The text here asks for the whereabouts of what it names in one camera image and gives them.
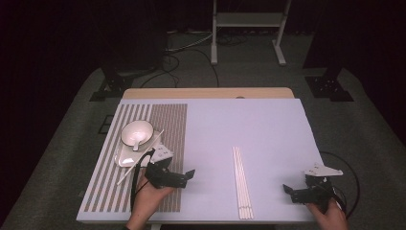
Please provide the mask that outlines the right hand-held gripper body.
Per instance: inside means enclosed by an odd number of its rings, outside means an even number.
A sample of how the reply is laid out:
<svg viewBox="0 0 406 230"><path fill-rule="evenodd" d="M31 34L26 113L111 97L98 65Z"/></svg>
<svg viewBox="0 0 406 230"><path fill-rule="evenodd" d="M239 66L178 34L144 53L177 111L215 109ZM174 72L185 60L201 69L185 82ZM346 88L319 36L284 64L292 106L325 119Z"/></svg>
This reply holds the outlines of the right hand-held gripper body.
<svg viewBox="0 0 406 230"><path fill-rule="evenodd" d="M328 202L333 198L340 208L344 208L344 201L334 191L330 178L341 176L344 173L324 165L315 164L311 169L304 171L305 189L295 190L295 193L304 195L304 203L313 203L325 213Z"/></svg>

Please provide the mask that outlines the white ceramic spoon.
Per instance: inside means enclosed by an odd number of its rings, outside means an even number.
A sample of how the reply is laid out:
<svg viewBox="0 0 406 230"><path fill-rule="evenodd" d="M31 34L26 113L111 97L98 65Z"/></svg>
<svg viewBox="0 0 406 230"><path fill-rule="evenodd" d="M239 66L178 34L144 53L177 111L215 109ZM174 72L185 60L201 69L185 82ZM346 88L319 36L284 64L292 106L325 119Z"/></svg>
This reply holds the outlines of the white ceramic spoon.
<svg viewBox="0 0 406 230"><path fill-rule="evenodd" d="M137 132L135 133L131 140L133 141L133 150L137 151L141 143L144 143L149 139L149 135L144 132Z"/></svg>

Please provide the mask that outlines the white foam table cover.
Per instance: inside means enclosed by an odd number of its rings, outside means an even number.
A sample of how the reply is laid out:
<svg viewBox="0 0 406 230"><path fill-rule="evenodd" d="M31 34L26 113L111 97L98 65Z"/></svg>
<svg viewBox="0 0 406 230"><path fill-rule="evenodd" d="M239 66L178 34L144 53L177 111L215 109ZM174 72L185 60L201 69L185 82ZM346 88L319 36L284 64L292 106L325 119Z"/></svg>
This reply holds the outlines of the white foam table cover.
<svg viewBox="0 0 406 230"><path fill-rule="evenodd" d="M186 104L183 171L195 170L185 189L152 216L161 223L237 223L232 147L239 147L254 223L310 222L303 205L282 189L301 189L304 171L322 161L298 99L123 100L120 104ZM81 222L122 222L124 214L81 214Z"/></svg>

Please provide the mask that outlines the brown striped placemat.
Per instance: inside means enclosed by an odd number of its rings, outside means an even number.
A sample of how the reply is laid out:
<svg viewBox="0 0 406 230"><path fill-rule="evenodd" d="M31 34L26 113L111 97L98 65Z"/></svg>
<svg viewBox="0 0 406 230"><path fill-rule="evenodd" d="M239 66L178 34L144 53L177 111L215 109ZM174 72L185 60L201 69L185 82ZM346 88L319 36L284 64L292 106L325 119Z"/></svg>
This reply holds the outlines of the brown striped placemat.
<svg viewBox="0 0 406 230"><path fill-rule="evenodd" d="M158 131L160 143L174 153L169 165L172 172L183 171L188 106L173 104L121 103L113 117L79 212L81 214L124 214L130 211L133 176L116 161L124 148L121 131L125 125L146 120Z"/></svg>

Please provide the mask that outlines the row of white chopsticks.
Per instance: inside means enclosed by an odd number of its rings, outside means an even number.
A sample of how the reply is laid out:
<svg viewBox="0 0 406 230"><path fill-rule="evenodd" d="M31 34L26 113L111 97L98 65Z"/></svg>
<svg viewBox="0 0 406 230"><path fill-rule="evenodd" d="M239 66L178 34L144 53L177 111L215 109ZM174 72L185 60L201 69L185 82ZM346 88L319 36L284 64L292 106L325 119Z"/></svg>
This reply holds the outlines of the row of white chopsticks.
<svg viewBox="0 0 406 230"><path fill-rule="evenodd" d="M235 181L237 188L237 208L240 219L248 220L254 218L254 212L249 196L248 186L246 182L241 152L239 147L232 147L234 167L235 167Z"/></svg>

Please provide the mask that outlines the white square plate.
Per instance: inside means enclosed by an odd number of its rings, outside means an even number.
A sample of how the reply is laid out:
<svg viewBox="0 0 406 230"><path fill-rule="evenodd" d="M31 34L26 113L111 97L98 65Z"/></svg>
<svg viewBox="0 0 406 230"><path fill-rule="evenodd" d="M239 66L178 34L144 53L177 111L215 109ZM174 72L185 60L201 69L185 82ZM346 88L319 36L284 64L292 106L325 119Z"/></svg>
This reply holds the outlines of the white square plate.
<svg viewBox="0 0 406 230"><path fill-rule="evenodd" d="M137 161L141 157L142 152L152 142L152 139L155 138L158 134L159 131L154 131L152 137L147 142L142 144L137 151L134 151L132 147L127 146L122 141L120 141L115 150L115 163L120 167L131 167L135 163L135 161ZM156 149L160 143L161 137L153 148Z"/></svg>

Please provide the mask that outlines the white metal stand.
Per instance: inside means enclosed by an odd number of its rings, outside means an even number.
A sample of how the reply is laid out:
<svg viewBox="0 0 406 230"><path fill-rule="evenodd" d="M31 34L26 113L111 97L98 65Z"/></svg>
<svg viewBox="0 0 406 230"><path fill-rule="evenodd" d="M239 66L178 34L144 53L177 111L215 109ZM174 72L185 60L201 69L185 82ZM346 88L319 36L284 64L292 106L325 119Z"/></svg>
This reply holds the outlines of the white metal stand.
<svg viewBox="0 0 406 230"><path fill-rule="evenodd" d="M213 0L211 64L218 64L217 31L220 28L277 28L278 35L272 45L280 66L286 65L281 42L292 0L285 0L281 12L218 12L217 0Z"/></svg>

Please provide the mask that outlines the person's right hand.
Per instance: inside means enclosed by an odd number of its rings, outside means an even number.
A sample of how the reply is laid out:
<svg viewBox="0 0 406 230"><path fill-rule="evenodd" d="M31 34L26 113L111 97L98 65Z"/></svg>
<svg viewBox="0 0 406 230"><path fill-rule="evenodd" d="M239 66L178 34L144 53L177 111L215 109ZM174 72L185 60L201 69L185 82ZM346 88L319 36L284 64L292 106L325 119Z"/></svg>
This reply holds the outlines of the person's right hand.
<svg viewBox="0 0 406 230"><path fill-rule="evenodd" d="M305 206L313 215L321 230L349 230L346 215L334 199L328 202L324 214L313 203L307 203Z"/></svg>

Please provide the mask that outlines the black stand base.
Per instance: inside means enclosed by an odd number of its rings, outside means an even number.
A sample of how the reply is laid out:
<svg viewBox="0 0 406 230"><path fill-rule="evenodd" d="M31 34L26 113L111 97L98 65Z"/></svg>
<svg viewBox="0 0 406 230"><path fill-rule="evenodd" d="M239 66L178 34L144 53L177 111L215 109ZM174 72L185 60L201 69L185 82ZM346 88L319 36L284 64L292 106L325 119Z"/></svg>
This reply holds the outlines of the black stand base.
<svg viewBox="0 0 406 230"><path fill-rule="evenodd" d="M90 102L102 102L108 98L121 98L135 79L153 72L154 69L102 67L102 83L90 97Z"/></svg>
<svg viewBox="0 0 406 230"><path fill-rule="evenodd" d="M326 98L332 102L353 101L350 93L335 78L305 77L304 79L315 98Z"/></svg>

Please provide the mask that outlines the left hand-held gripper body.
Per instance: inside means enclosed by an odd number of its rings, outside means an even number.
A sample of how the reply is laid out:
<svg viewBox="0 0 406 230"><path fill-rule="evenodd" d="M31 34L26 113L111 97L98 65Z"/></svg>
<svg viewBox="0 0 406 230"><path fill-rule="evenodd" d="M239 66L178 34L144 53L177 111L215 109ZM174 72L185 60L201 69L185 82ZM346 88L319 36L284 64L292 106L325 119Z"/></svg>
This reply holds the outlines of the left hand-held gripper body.
<svg viewBox="0 0 406 230"><path fill-rule="evenodd" d="M156 149L153 149L145 172L146 179L153 187L157 189L164 187L179 188L178 183L181 180L188 181L184 174L171 172L169 170L173 156L173 152L162 144L159 144Z"/></svg>

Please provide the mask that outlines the single white chopstick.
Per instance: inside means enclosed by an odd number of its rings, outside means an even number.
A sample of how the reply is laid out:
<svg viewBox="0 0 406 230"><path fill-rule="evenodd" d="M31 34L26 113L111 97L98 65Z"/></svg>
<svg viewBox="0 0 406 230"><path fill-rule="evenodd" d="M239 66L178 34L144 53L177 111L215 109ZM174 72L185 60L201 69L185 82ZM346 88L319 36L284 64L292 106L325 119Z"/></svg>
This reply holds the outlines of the single white chopstick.
<svg viewBox="0 0 406 230"><path fill-rule="evenodd" d="M147 156L147 154L153 149L155 144L160 140L161 135L163 134L165 130L163 129L162 131L159 132L159 134L152 139L152 142L145 148L145 150L142 152L141 157L135 161L135 163L125 172L125 174L120 178L120 180L117 182L117 186L119 186L125 178L132 172L132 170L138 166L141 165L143 159Z"/></svg>

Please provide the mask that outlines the white bowl with dark rim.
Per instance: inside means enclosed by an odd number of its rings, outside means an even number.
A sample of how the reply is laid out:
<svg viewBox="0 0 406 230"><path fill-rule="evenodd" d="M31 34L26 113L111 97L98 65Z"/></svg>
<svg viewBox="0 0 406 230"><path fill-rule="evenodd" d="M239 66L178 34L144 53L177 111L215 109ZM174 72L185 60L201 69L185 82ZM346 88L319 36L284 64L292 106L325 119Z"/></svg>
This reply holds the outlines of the white bowl with dark rim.
<svg viewBox="0 0 406 230"><path fill-rule="evenodd" d="M133 148L133 141L131 140L131 138L137 132L147 133L149 135L149 139L150 139L152 137L154 129L153 129L152 124L150 122L148 122L148 121L139 120L139 121L131 122L131 123L127 124L122 129L122 132L121 132L121 140L122 140L122 142L125 145L130 146L130 147Z"/></svg>

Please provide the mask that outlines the person's left hand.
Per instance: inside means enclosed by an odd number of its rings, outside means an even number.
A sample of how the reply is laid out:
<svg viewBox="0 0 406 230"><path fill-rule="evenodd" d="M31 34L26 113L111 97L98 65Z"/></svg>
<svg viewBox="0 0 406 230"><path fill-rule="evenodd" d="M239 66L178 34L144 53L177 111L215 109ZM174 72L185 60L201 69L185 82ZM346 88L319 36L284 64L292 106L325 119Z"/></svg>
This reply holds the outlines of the person's left hand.
<svg viewBox="0 0 406 230"><path fill-rule="evenodd" d="M131 220L143 220L147 222L156 212L160 203L165 197L174 191L172 187L157 189L153 187L142 174L137 185L137 194L135 195Z"/></svg>

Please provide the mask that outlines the dark floor socket box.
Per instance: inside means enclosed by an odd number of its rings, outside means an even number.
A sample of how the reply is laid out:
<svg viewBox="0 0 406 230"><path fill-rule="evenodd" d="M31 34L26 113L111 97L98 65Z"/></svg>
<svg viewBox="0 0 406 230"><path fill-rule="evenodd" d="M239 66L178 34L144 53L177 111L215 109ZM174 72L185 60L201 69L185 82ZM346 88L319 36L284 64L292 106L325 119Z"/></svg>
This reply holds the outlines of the dark floor socket box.
<svg viewBox="0 0 406 230"><path fill-rule="evenodd" d="M106 115L99 127L98 134L107 134L110 126L112 124L114 116L113 115Z"/></svg>

